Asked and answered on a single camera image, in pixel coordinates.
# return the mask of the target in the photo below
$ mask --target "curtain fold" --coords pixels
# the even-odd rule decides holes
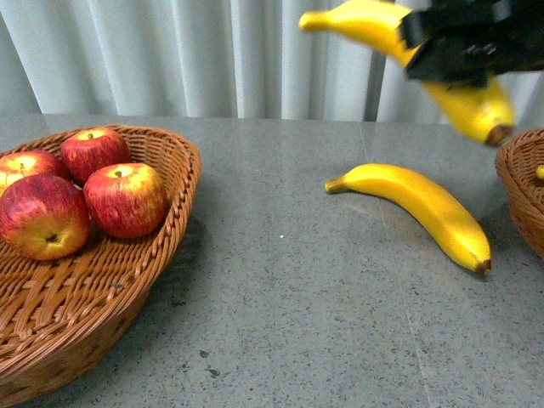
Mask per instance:
[[[342,2],[0,2],[0,111],[446,122],[393,60],[298,28]],[[544,126],[543,78],[500,77],[520,129]]]

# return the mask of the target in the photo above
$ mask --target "banana stem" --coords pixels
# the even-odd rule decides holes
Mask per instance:
[[[337,193],[341,190],[346,190],[344,177],[332,178],[325,183],[325,190],[329,194]]]
[[[298,26],[307,31],[320,31],[328,28],[328,20],[325,11],[309,11],[302,15]]]

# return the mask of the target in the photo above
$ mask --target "wicker basket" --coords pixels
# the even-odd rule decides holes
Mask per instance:
[[[196,147],[164,129],[110,125],[136,162],[153,166],[170,210],[154,233],[119,240],[97,232],[82,250],[54,262],[31,261],[0,240],[0,407],[46,394],[95,366],[142,308],[184,234],[201,171]],[[81,129],[7,153],[59,154]]]
[[[496,172],[507,192],[513,222],[527,243],[544,258],[544,180],[536,168],[544,164],[544,128],[514,136],[496,154]]]

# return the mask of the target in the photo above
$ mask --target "banana tip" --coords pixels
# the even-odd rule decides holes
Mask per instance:
[[[506,139],[512,136],[513,127],[509,125],[496,125],[487,135],[486,145],[498,147],[504,143]]]
[[[474,270],[474,272],[476,272],[478,275],[483,276],[484,278],[486,278],[489,275],[490,271],[491,271],[490,259],[486,259],[483,262],[478,262],[478,264],[476,265],[476,269]]]
[[[331,178],[325,183],[325,191],[329,194],[337,193],[340,190],[345,190],[346,186],[343,182],[343,178]]]

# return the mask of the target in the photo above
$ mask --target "basket rim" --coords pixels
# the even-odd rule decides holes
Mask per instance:
[[[170,139],[173,139],[176,141],[176,144],[179,146],[180,149],[183,149],[187,152],[188,156],[190,157],[190,166],[187,168],[188,177],[191,176],[191,179],[194,182],[195,190],[196,186],[198,185],[198,182],[200,180],[200,173],[201,173],[201,157],[200,152],[196,148],[196,146],[190,142],[188,139],[184,138],[180,134],[174,133],[168,129],[161,128],[161,127],[144,127],[144,126],[130,126],[130,125],[124,125],[119,123],[113,123],[113,124],[107,124],[107,125],[97,125],[101,127],[108,127],[108,128],[114,128],[119,133],[126,134],[127,131],[132,132],[132,134],[140,134],[144,132],[153,132],[153,133],[159,133],[168,136]],[[38,139],[33,139],[30,142],[26,142],[23,144],[19,144],[15,146],[14,148],[5,150],[3,152],[0,152],[0,156],[5,156],[8,153],[15,152],[15,151],[21,151],[21,150],[29,150],[33,145],[40,145],[47,142],[53,142],[57,139],[66,139],[70,135],[77,133],[82,130],[95,128],[96,126],[87,126],[87,127],[78,127],[70,130],[65,130],[58,133],[52,133],[46,136],[43,136]],[[15,352],[13,356],[8,357],[6,360],[0,361],[0,378],[6,378],[9,377],[11,374],[14,373],[14,367],[15,365],[21,363],[24,366],[28,366],[32,360],[35,359],[37,355],[45,354],[45,355],[51,355],[56,351],[57,349],[63,348],[63,347],[69,347],[74,341],[81,339],[88,335],[89,333],[94,332],[99,326],[105,324],[108,320],[114,319],[119,314],[123,313],[127,308],[131,306],[135,302],[135,300],[142,296],[143,294],[146,296],[146,293],[149,292],[150,287],[153,285],[153,283],[156,281],[160,273],[166,268],[168,263],[171,260],[171,257],[173,256],[173,253],[175,252],[175,248],[178,245],[175,245],[172,252],[172,255],[170,256],[170,259],[168,259],[167,262],[165,262],[164,265],[162,265],[161,268],[158,268],[156,271],[154,271],[154,275],[150,277],[147,281],[144,281],[144,285],[139,287],[138,285],[135,285],[135,282],[138,279],[144,279],[143,276],[145,276],[145,272],[149,270],[149,267],[153,264],[153,259],[156,258],[158,253],[161,253],[161,250],[168,251],[167,246],[164,246],[164,241],[166,239],[171,239],[172,235],[172,228],[167,226],[167,221],[169,219],[175,219],[179,218],[179,209],[175,206],[177,202],[179,202],[180,196],[183,196],[184,198],[188,196],[187,194],[187,185],[179,186],[174,192],[173,192],[173,199],[170,203],[170,207],[168,209],[167,217],[165,218],[165,221],[163,225],[160,227],[160,229],[156,232],[156,236],[153,238],[153,241],[150,242],[149,247],[147,247],[144,252],[141,259],[139,259],[137,262],[135,262],[135,265],[133,266],[133,278],[129,282],[128,286],[125,286],[120,290],[119,288],[112,287],[110,289],[110,292],[108,296],[106,297],[106,305],[101,308],[98,312],[94,313],[88,313],[86,316],[79,317],[77,321],[75,321],[73,324],[71,324],[72,319],[70,320],[64,320],[61,325],[59,325],[59,328],[62,328],[63,325],[69,326],[67,329],[59,330],[59,333],[62,334],[62,338],[59,338],[59,335],[55,333],[53,336],[49,338],[45,338],[43,341],[39,339],[40,336],[43,335],[43,333],[35,333],[32,335],[33,340],[29,342],[29,345],[27,347],[23,347],[20,352]],[[185,207],[187,207],[188,211],[190,211],[192,207],[192,197],[189,198],[189,200],[184,199],[184,201],[181,201]],[[179,231],[178,239],[181,240],[184,230],[186,227],[186,223],[183,226],[183,228]],[[53,352],[46,352],[44,353],[43,350],[52,349]]]
[[[525,200],[536,211],[544,214],[544,203],[537,200],[534,195],[531,194],[527,186],[519,179],[519,172],[513,165],[512,161],[513,156],[519,148],[526,145],[535,145],[537,143],[544,144],[544,128],[527,130],[518,134],[517,136],[514,136],[497,151],[496,167],[498,170],[498,175],[501,179],[503,179],[503,182],[506,181],[504,178],[508,177],[508,179],[516,185],[518,192],[523,195]],[[507,192],[507,196],[512,194],[508,189],[505,190]]]

